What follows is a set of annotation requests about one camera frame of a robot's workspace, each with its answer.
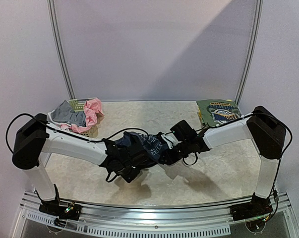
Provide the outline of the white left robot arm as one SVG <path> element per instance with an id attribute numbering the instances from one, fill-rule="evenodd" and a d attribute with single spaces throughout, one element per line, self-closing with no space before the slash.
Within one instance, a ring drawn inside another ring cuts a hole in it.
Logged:
<path id="1" fill-rule="evenodd" d="M 12 162 L 26 173 L 53 215 L 60 215 L 64 204 L 57 199 L 57 188 L 46 171 L 42 155 L 59 154 L 80 159 L 105 168 L 109 174 L 115 173 L 126 182 L 132 182 L 148 160 L 147 151 L 138 138 L 131 145 L 123 146 L 111 138 L 97 140 L 62 130 L 49 123 L 46 114 L 25 116 L 30 120 L 16 133 L 11 149 Z"/>

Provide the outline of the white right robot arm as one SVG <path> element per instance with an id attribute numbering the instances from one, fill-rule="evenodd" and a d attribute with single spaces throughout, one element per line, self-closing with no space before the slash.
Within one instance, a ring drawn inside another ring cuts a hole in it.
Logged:
<path id="1" fill-rule="evenodd" d="M 265 107 L 257 106 L 241 118 L 201 130 L 194 130 L 187 121 L 181 120 L 170 131 L 167 134 L 159 134 L 162 143 L 167 146 L 158 160 L 162 165 L 173 165 L 190 154 L 250 140 L 260 157 L 261 165 L 254 192 L 257 198 L 248 203 L 247 212 L 251 216 L 258 216 L 265 210 L 264 199 L 270 196 L 276 181 L 287 133 L 286 126 Z"/>

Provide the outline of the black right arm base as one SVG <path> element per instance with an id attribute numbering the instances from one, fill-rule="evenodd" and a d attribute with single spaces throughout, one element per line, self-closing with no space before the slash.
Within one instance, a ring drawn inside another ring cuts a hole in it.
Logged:
<path id="1" fill-rule="evenodd" d="M 277 190 L 273 189 L 272 195 L 276 203 L 275 210 L 272 207 L 269 196 L 267 198 L 261 198 L 253 193 L 250 202 L 236 204 L 229 207 L 233 220 L 239 221 L 259 217 L 263 218 L 264 222 L 269 221 L 276 214 L 279 204 Z"/>

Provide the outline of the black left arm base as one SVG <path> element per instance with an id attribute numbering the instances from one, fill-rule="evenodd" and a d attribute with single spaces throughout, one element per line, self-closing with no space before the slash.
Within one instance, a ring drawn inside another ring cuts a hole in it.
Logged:
<path id="1" fill-rule="evenodd" d="M 55 198 L 51 201 L 44 201 L 40 198 L 39 194 L 37 194 L 38 198 L 41 200 L 39 211 L 48 215 L 56 216 L 61 220 L 78 221 L 83 206 L 75 202 L 65 203 L 65 205 L 61 205 L 58 188 L 55 184 L 54 188 L 56 195 Z"/>

